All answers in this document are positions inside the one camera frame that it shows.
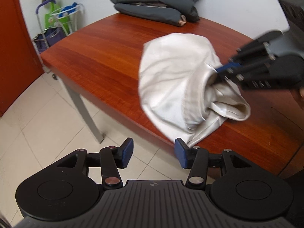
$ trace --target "table top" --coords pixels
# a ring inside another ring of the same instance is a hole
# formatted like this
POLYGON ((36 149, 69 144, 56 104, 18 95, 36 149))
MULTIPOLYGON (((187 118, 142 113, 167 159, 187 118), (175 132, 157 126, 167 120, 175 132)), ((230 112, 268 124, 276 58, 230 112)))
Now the table top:
MULTIPOLYGON (((174 32, 207 37, 222 63, 250 41, 207 19, 179 28, 117 13, 66 37, 41 57, 72 89, 138 135, 172 152, 173 143, 142 111, 137 86, 143 44, 174 32)), ((242 95, 251 106, 250 118, 227 120, 198 145, 210 153, 230 148, 278 174, 304 139, 295 125, 297 119, 304 121, 301 109, 288 91, 242 91, 242 95)))

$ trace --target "white cloth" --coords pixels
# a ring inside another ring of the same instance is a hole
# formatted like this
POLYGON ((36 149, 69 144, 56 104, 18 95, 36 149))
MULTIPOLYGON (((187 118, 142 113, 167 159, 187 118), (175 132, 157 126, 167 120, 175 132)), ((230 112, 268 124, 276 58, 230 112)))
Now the white cloth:
POLYGON ((227 119, 243 121, 250 106, 237 86, 214 84, 218 56, 205 37, 172 33, 144 45, 139 67, 142 109, 171 141, 192 147, 227 119))

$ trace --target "dark gray folded garment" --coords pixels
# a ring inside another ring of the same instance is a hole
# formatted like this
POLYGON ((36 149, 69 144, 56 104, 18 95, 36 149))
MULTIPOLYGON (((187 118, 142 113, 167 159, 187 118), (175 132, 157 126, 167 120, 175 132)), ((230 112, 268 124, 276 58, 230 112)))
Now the dark gray folded garment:
POLYGON ((181 12, 190 22, 198 21, 199 15, 196 8, 194 7, 194 2, 191 0, 111 0, 113 3, 127 3, 136 5, 136 3, 145 3, 146 5, 153 6, 154 4, 162 3, 169 8, 174 8, 181 12))
POLYGON ((115 4, 114 8, 127 15, 164 22, 174 26, 183 26, 185 24, 182 14, 173 8, 137 6, 124 3, 115 4))

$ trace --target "table leg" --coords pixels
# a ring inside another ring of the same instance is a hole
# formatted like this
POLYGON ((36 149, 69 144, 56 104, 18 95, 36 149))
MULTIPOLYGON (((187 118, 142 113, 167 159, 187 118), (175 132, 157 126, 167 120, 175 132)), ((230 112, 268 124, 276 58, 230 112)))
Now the table leg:
POLYGON ((83 121, 85 122, 87 128, 93 135, 93 137, 96 139, 98 143, 101 143, 104 139, 103 134, 98 130, 96 127, 93 119, 91 118, 85 104, 83 103, 83 100, 80 97, 79 93, 76 93, 74 90, 72 90, 67 84, 63 82, 62 79, 58 78, 62 87, 67 91, 69 94, 71 100, 73 101, 76 111, 80 114, 83 121))

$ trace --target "orange door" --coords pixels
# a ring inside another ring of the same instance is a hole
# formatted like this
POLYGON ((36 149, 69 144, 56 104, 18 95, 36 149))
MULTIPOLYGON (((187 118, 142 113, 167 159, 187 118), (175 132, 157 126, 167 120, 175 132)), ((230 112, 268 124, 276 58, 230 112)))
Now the orange door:
POLYGON ((18 0, 0 0, 0 116, 42 73, 18 0))

